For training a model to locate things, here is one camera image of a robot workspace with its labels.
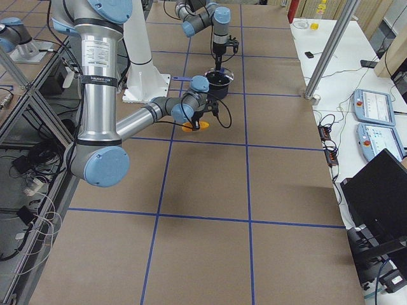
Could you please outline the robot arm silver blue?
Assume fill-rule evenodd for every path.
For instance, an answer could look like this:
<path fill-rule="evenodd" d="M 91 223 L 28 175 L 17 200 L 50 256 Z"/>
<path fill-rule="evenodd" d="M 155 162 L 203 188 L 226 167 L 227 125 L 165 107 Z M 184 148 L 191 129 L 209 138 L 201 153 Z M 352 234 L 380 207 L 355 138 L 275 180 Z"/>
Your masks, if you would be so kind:
<path fill-rule="evenodd" d="M 79 127 L 66 151 L 68 170 L 96 187 L 111 187 L 128 173 L 122 143 L 165 116 L 183 124 L 207 103 L 209 80 L 195 76 L 180 98 L 155 97 L 121 121 L 116 119 L 118 44 L 134 20 L 144 21 L 135 1 L 50 1 L 53 27 L 80 38 Z"/>
<path fill-rule="evenodd" d="M 239 46 L 239 41 L 232 37 L 229 31 L 230 9 L 214 1 L 176 1 L 174 12 L 182 22 L 181 26 L 186 37 L 193 37 L 202 30 L 211 28 L 214 70 L 224 72 L 222 63 L 226 49 L 231 47 L 233 54 L 236 54 Z"/>

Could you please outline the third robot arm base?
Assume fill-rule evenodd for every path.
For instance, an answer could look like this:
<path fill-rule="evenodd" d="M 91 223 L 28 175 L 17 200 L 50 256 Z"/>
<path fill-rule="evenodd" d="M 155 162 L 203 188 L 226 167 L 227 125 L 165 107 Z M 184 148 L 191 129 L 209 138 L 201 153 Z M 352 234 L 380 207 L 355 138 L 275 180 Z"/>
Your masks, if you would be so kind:
<path fill-rule="evenodd" d="M 38 64 L 54 50 L 53 43 L 36 41 L 17 17 L 1 20 L 1 49 L 21 64 Z"/>

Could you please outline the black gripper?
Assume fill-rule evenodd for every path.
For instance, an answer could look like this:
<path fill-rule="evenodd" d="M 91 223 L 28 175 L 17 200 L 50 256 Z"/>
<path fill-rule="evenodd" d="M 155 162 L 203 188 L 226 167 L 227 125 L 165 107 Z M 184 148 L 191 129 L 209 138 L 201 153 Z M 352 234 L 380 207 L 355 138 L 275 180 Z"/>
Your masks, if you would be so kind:
<path fill-rule="evenodd" d="M 223 56 L 226 54 L 227 48 L 232 48 L 232 55 L 223 60 Z M 229 59 L 235 56 L 238 52 L 238 40 L 234 37 L 215 37 L 212 42 L 212 54 L 216 62 L 216 71 L 221 70 L 221 62 L 227 62 Z"/>
<path fill-rule="evenodd" d="M 200 118 L 204 115 L 206 112 L 211 112 L 213 116 L 219 117 L 219 103 L 218 101 L 215 100 L 208 100 L 206 101 L 205 105 L 203 106 L 203 109 L 197 110 L 194 112 L 192 118 L 191 118 L 191 127 L 193 131 L 198 131 L 199 130 L 199 123 L 200 123 Z"/>

